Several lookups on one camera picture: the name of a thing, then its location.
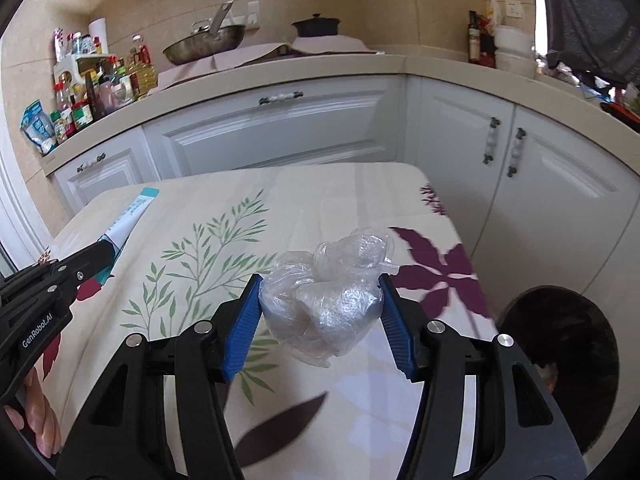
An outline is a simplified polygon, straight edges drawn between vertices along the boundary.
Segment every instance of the human hand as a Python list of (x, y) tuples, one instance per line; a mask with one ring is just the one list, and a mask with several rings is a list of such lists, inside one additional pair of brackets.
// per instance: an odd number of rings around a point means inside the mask
[[(45, 457), (50, 458), (52, 454), (59, 452), (62, 446), (58, 418), (42, 392), (35, 368), (32, 368), (25, 377), (24, 386), (27, 392), (26, 406), (24, 407), (27, 424), (36, 435), (38, 450)], [(23, 430), (25, 421), (20, 413), (9, 406), (5, 406), (4, 410), (15, 429)]]

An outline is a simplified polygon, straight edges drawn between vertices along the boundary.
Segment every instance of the cabinet handle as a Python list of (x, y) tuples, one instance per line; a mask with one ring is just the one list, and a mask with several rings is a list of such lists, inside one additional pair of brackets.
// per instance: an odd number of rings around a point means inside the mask
[(507, 176), (513, 177), (518, 173), (518, 166), (520, 164), (520, 157), (522, 156), (522, 148), (524, 146), (524, 138), (527, 133), (522, 128), (518, 128), (516, 139), (513, 141), (513, 147), (511, 149), (511, 159), (509, 161), (509, 169), (507, 170)]
[(494, 160), (495, 147), (498, 144), (498, 126), (502, 124), (502, 121), (497, 117), (491, 118), (489, 124), (489, 133), (486, 136), (486, 143), (484, 144), (484, 158), (483, 164), (489, 164)]
[(304, 97), (304, 92), (293, 92), (291, 94), (278, 94), (272, 95), (270, 97), (263, 97), (258, 101), (259, 105), (268, 105), (269, 103), (278, 103), (283, 101), (291, 101), (292, 99), (297, 99), (299, 97)]
[(78, 166), (78, 169), (76, 170), (76, 173), (80, 173), (81, 171), (88, 170), (90, 167), (94, 166), (95, 164), (98, 164), (98, 162), (102, 162), (106, 157), (107, 157), (106, 153), (101, 153), (100, 155), (95, 157), (95, 160), (90, 160), (85, 164), (80, 164), (80, 166)]

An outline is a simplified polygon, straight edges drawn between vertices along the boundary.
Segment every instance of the table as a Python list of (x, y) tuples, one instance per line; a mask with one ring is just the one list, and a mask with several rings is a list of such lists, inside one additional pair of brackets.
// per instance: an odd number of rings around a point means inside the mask
[[(463, 335), (491, 339), (496, 333), (456, 231), (413, 166), (287, 166), (151, 186), (158, 197), (132, 232), (113, 277), (102, 290), (81, 291), (55, 361), (38, 365), (41, 376), (42, 367), (50, 367), (44, 391), (63, 436), (127, 335), (177, 335), (236, 297), (276, 254), (313, 251), (355, 228), (392, 233), (401, 295)], [(141, 188), (93, 200), (56, 237), (47, 257), (63, 258), (95, 241)], [(247, 480), (388, 480), (398, 474), (421, 391), (396, 369), (380, 322), (330, 368), (289, 356), (261, 322), (229, 389), (225, 418)], [(172, 380), (165, 404), (170, 447), (185, 473)], [(462, 455), (469, 453), (472, 428), (464, 425)]]

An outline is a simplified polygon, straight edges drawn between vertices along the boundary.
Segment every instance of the cabinet door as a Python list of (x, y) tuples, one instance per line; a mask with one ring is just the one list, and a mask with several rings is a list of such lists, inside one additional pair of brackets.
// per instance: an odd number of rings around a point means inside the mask
[[(260, 104), (278, 95), (288, 97)], [(405, 110), (400, 76), (328, 78), (215, 99), (144, 128), (160, 175), (175, 178), (261, 166), (396, 160)]]
[[(472, 254), (500, 179), (514, 105), (433, 79), (422, 80), (421, 105), (418, 139), (407, 131), (405, 161), (427, 176)], [(492, 160), (485, 161), (487, 142)]]
[(585, 455), (595, 467), (625, 431), (640, 404), (640, 208), (616, 249), (584, 292), (609, 321), (618, 347), (618, 391), (607, 425)]
[(141, 127), (83, 153), (54, 178), (73, 213), (109, 189), (160, 180)]
[(473, 257), (494, 315), (534, 286), (582, 293), (635, 207), (638, 177), (573, 130), (518, 107), (505, 169)]

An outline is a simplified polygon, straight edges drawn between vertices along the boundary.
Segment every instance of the crumpled plastic bag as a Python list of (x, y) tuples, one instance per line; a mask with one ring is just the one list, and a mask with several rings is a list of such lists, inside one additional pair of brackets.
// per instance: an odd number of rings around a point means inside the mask
[(260, 284), (271, 335), (297, 359), (328, 368), (359, 343), (382, 313), (378, 278), (396, 274), (389, 234), (355, 230), (314, 253), (282, 254)]

